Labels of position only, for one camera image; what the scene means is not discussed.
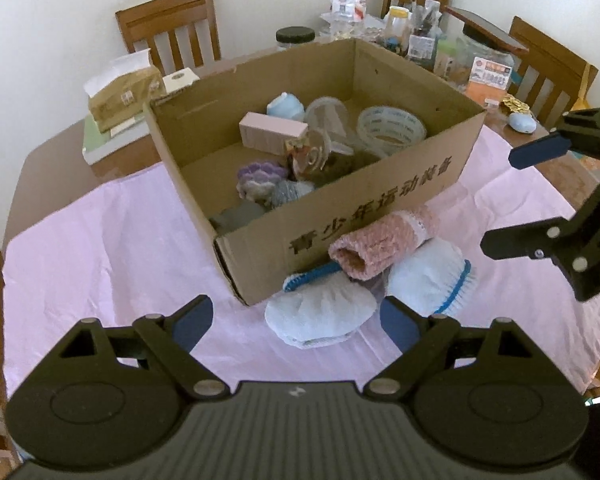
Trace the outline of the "white sock blue stripe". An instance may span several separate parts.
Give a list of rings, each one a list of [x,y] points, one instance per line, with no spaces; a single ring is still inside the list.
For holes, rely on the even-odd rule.
[[[434,237],[391,267],[386,291],[421,316],[457,316],[477,282],[476,268],[460,248]]]

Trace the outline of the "pink knitted sock roll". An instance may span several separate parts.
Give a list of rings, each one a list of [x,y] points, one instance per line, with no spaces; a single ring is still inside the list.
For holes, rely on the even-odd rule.
[[[328,254],[349,278],[368,281],[435,237],[439,224],[439,217],[426,206],[391,211],[340,236]]]

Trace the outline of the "gold ornament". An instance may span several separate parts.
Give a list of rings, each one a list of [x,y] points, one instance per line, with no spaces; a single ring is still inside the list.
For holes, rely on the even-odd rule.
[[[510,93],[506,93],[506,95],[502,97],[498,109],[506,116],[511,114],[532,116],[530,106],[524,101],[517,99],[516,96],[512,96]]]

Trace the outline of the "KASI pink white box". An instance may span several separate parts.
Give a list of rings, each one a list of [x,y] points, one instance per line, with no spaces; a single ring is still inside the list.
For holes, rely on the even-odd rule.
[[[308,155],[311,148],[300,140],[287,140],[285,142],[285,156],[289,168],[293,172],[302,172],[308,166]]]

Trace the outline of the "long pink box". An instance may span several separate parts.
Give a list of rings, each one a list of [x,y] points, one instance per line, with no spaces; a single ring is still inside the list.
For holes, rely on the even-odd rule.
[[[286,154],[286,143],[300,139],[309,129],[304,122],[249,112],[239,123],[245,148],[271,155]]]

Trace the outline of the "pink tablecloth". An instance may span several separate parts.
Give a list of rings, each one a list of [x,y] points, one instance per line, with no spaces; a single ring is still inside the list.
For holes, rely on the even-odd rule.
[[[466,326],[511,318],[584,390],[600,360],[600,295],[582,304],[549,261],[494,261],[479,247],[488,229],[572,214],[539,171],[509,166],[508,152],[497,133],[483,129],[458,181],[430,202],[441,236],[477,269],[477,289],[458,317]],[[16,236],[3,276],[9,390],[82,318],[128,326],[199,295],[212,300],[214,319],[194,356],[230,385],[362,384],[399,353],[377,318],[341,344],[310,350],[284,344],[266,325],[262,306],[234,297],[162,165],[104,184]]]

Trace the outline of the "red bear toy car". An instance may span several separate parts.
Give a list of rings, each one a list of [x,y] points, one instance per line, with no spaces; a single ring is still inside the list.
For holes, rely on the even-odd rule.
[[[297,181],[310,180],[315,174],[315,171],[320,169],[321,151],[315,146],[310,146],[310,148],[311,151],[309,151],[308,166],[306,166],[306,170],[294,172],[294,178]]]

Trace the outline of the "light blue pebble object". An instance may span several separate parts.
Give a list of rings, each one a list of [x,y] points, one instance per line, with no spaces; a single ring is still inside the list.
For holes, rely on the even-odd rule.
[[[515,112],[508,115],[507,123],[518,133],[532,134],[538,128],[535,118],[528,113]]]

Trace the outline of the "clear tape roll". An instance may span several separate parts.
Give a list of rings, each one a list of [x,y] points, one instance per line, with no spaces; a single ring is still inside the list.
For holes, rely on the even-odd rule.
[[[391,156],[419,144],[427,129],[412,113],[391,106],[371,106],[358,115],[361,141],[382,156]]]

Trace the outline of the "blue grey knitted sock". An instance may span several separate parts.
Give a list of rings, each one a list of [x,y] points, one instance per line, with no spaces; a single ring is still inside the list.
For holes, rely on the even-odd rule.
[[[300,200],[314,191],[312,182],[283,180],[275,185],[270,196],[270,205],[272,208],[278,208],[285,204]]]

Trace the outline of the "brown cardboard box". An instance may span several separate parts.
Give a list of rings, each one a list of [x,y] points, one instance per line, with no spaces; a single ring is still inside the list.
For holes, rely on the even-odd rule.
[[[283,94],[310,104],[339,100],[344,133],[309,126],[286,141],[274,162],[312,191],[223,233],[211,220],[240,204],[239,173],[271,156],[242,142],[239,125]],[[387,105],[414,115],[426,136],[391,155],[370,148],[354,124]],[[423,68],[357,39],[314,42],[236,62],[150,102],[155,146],[196,228],[204,233],[234,295],[247,306],[284,279],[317,266],[342,234],[390,211],[411,208],[453,184],[483,125],[484,109]]]

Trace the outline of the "water bottle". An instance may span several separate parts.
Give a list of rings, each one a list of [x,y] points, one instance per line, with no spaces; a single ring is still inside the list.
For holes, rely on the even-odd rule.
[[[366,0],[329,0],[330,36],[346,39],[358,34],[364,25]]]

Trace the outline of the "orange label plastic container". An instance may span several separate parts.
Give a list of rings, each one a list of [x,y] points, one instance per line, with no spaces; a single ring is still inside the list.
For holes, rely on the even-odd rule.
[[[483,107],[498,107],[507,93],[515,67],[513,55],[480,44],[467,36],[456,40],[450,81]]]

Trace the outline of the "wooden chair back middle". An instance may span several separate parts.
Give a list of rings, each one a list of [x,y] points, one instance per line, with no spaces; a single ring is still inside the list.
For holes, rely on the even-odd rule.
[[[165,75],[156,38],[166,35],[169,41],[171,62],[176,70],[185,67],[184,56],[178,43],[178,30],[187,32],[188,46],[194,66],[204,66],[197,25],[206,22],[213,61],[222,58],[218,22],[214,0],[150,0],[116,12],[116,20],[126,50],[135,52],[135,46],[144,42],[150,50],[151,63]]]

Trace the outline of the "black lid glass jar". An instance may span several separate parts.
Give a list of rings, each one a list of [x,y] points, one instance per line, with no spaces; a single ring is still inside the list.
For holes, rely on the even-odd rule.
[[[315,40],[316,33],[311,27],[287,26],[276,30],[275,38],[280,50],[288,50],[310,44]]]

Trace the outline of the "clear jar with brown sock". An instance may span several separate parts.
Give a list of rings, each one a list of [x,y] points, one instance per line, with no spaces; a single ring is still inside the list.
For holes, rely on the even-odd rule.
[[[381,160],[380,155],[364,146],[333,141],[323,131],[310,129],[299,140],[321,151],[320,169],[310,180],[304,181],[312,182],[317,188]]]

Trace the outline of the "blue figurine toy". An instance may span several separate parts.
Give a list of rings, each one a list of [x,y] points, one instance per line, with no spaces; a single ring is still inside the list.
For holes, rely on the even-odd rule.
[[[277,118],[304,122],[306,109],[301,101],[292,93],[282,92],[266,106],[266,114]]]

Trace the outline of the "purple crochet flower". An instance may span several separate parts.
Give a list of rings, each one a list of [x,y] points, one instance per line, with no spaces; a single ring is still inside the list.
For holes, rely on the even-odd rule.
[[[287,177],[288,169],[279,162],[250,162],[237,171],[236,191],[242,200],[267,205],[276,185]]]

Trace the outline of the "brown tablet lid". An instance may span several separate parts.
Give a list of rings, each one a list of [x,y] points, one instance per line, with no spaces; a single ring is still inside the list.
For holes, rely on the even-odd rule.
[[[526,54],[529,49],[482,16],[468,10],[446,6],[444,12],[464,23],[463,34],[494,50],[511,54]]]

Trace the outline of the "clear pen holder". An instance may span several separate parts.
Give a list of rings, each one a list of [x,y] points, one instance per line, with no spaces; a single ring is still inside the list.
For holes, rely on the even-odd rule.
[[[425,0],[421,6],[413,1],[407,25],[406,57],[426,70],[434,69],[434,59],[442,30],[441,4],[438,0]]]

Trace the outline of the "tissue box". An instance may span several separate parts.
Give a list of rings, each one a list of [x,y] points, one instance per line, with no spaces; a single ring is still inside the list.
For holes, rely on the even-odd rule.
[[[166,95],[162,73],[152,64],[150,49],[115,58],[91,77],[83,89],[88,97],[88,110],[100,132],[135,117],[145,103]]]

